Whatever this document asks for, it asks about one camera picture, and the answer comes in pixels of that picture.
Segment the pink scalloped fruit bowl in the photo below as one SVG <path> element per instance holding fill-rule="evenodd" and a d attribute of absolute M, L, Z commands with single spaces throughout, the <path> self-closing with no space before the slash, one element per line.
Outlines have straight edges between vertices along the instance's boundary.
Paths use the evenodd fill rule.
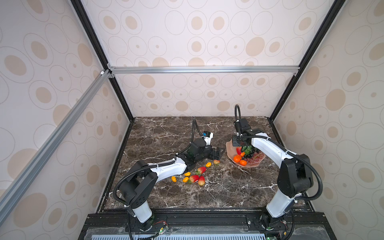
<path fill-rule="evenodd" d="M 227 148 L 227 155 L 228 155 L 228 157 L 230 158 L 230 160 L 233 162 L 233 163 L 235 163 L 234 162 L 234 160 L 233 160 L 233 158 L 234 158 L 234 156 L 236 156 L 236 155 L 238 155 L 237 154 L 237 150 L 236 150 L 236 148 L 237 147 L 233 147 L 233 145 L 232 145 L 232 141 L 229 141 L 229 142 L 227 142 L 226 143 L 226 148 Z M 237 166 L 240 166 L 240 167 L 244 167 L 244 168 L 255 168 L 255 167 L 258 167 L 259 165 L 260 165 L 260 163 L 258 164 L 258 165 L 250 165 L 250 164 L 248 164 L 247 163 L 247 165 L 246 166 L 242 166 L 240 163 L 235 163 Z"/>

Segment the green fake grape bunch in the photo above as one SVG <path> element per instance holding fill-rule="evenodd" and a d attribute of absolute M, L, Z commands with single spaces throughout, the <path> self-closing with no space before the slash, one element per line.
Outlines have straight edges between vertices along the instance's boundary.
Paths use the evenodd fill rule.
<path fill-rule="evenodd" d="M 245 155 L 250 155 L 254 152 L 255 148 L 253 146 L 244 146 L 242 147 L 242 153 L 245 153 Z"/>

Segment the black fake grape bunch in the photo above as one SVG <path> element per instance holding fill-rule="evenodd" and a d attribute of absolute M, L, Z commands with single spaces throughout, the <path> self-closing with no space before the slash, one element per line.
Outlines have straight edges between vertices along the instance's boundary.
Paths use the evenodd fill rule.
<path fill-rule="evenodd" d="M 244 157 L 242 157 L 242 160 L 250 161 L 253 159 L 253 157 L 254 157 L 254 152 L 250 155 L 245 155 Z"/>

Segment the red fake grape bunch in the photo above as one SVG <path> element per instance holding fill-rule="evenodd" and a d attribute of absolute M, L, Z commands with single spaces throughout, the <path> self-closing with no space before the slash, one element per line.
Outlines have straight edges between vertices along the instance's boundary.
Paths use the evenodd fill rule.
<path fill-rule="evenodd" d="M 262 160 L 264 160 L 266 155 L 263 152 L 254 152 L 251 156 L 247 158 L 247 163 L 250 165 L 258 165 Z"/>

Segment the fake peach strawberry front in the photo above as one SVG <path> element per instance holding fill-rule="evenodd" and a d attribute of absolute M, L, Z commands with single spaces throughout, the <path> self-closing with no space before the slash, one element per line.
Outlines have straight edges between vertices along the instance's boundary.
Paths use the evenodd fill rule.
<path fill-rule="evenodd" d="M 200 176 L 199 179 L 198 179 L 198 185 L 199 186 L 204 186 L 205 183 L 206 183 L 205 177 L 204 176 Z"/>

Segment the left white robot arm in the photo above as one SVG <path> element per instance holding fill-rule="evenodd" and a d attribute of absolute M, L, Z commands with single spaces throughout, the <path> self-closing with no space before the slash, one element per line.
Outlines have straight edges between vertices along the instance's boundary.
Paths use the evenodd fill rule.
<path fill-rule="evenodd" d="M 194 170 L 196 165 L 205 159 L 218 161 L 221 153 L 220 148 L 211 145 L 213 136 L 211 132 L 201 132 L 197 121 L 193 119 L 191 140 L 185 149 L 165 162 L 136 162 L 114 187 L 113 198 L 125 205 L 128 213 L 139 223 L 152 222 L 154 215 L 149 207 L 148 197 L 156 183 L 184 175 Z"/>

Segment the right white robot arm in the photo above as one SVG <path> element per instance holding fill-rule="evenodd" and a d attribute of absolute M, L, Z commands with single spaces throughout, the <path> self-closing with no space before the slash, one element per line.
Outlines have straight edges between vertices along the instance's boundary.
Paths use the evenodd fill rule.
<path fill-rule="evenodd" d="M 234 126 L 234 147 L 241 148 L 245 157 L 250 157 L 258 150 L 273 160 L 280 169 L 277 179 L 279 189 L 266 206 L 266 213 L 263 214 L 266 219 L 282 217 L 299 200 L 312 201 L 321 196 L 323 181 L 307 155 L 298 155 L 272 140 L 266 133 L 252 129 L 241 116 L 239 105 L 235 105 Z"/>

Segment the horizontal aluminium frame bar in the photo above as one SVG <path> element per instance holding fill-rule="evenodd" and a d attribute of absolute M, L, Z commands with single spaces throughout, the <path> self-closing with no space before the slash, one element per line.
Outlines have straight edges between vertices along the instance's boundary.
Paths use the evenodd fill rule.
<path fill-rule="evenodd" d="M 111 67 L 113 74 L 297 73 L 299 66 Z"/>

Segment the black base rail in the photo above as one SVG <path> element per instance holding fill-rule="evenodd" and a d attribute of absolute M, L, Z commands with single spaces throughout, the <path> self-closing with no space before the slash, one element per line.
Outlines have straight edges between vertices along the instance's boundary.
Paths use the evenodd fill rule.
<path fill-rule="evenodd" d="M 154 223 L 142 231 L 124 211 L 91 214 L 80 240 L 334 240 L 324 213 L 293 211 L 262 227 L 261 210 L 155 210 Z"/>

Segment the slanted aluminium frame bar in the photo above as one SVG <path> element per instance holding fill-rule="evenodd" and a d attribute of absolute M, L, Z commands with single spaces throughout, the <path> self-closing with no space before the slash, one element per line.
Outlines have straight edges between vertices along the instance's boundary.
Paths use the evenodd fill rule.
<path fill-rule="evenodd" d="M 1 198 L 1 225 L 4 224 L 12 210 L 16 207 L 22 196 L 28 190 L 37 175 L 46 165 L 68 132 L 72 129 L 78 118 L 84 112 L 97 91 L 109 78 L 111 71 L 103 70 L 102 73 L 93 81 L 87 91 L 77 101 L 74 107 L 68 112 L 64 120 L 53 131 L 50 137 L 36 152 L 31 161 L 21 171 L 18 177 L 13 181 L 8 190 Z"/>

